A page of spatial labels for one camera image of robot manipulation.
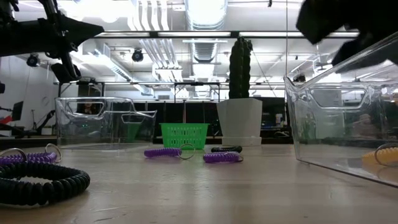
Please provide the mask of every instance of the table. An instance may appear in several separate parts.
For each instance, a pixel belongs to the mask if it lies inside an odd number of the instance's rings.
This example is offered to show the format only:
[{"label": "table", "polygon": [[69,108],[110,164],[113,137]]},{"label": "table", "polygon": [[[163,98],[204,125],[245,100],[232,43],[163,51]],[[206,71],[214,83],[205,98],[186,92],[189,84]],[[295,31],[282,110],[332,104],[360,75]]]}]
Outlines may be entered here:
[{"label": "table", "polygon": [[397,189],[298,162],[291,145],[244,148],[238,164],[143,150],[64,150],[63,166],[91,176],[88,190],[42,208],[3,205],[0,223],[398,222]]}]

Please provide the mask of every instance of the white planter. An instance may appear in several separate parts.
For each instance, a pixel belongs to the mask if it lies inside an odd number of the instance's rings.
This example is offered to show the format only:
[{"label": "white planter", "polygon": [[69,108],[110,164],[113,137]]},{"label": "white planter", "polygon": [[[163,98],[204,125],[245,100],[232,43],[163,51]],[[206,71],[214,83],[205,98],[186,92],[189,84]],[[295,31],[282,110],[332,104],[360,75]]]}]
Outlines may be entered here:
[{"label": "white planter", "polygon": [[260,146],[262,101],[230,99],[217,104],[225,146]]}]

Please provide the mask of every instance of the desk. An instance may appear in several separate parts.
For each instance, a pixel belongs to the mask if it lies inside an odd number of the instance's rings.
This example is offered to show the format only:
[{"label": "desk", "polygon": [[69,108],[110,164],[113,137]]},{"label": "desk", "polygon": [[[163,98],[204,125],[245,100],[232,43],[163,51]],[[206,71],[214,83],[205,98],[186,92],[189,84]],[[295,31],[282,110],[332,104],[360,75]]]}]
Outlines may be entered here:
[{"label": "desk", "polygon": [[62,165],[91,176],[88,190],[42,208],[2,206],[0,222],[398,223],[397,189],[300,163],[291,145],[245,148],[238,164],[142,152],[64,150]]}]

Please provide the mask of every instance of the black coiled cord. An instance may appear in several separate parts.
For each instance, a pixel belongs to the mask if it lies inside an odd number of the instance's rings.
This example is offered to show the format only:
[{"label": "black coiled cord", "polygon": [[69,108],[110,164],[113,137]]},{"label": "black coiled cord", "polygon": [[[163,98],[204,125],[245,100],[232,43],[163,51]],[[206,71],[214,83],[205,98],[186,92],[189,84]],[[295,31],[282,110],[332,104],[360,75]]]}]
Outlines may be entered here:
[{"label": "black coiled cord", "polygon": [[[52,180],[45,184],[13,180],[38,177]],[[45,205],[72,198],[84,192],[90,176],[82,171],[40,162],[20,162],[0,166],[0,203]]]}]

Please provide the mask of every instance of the ceiling duct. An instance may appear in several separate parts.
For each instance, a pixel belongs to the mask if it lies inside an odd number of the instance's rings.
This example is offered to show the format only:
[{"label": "ceiling duct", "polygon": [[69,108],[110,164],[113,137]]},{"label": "ceiling duct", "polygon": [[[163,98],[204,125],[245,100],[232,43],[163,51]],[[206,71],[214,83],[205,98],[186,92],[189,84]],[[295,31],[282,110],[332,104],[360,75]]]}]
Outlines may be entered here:
[{"label": "ceiling duct", "polygon": [[[228,0],[184,0],[184,2],[190,30],[223,29]],[[200,63],[211,62],[216,50],[216,43],[192,44],[193,57]]]}]

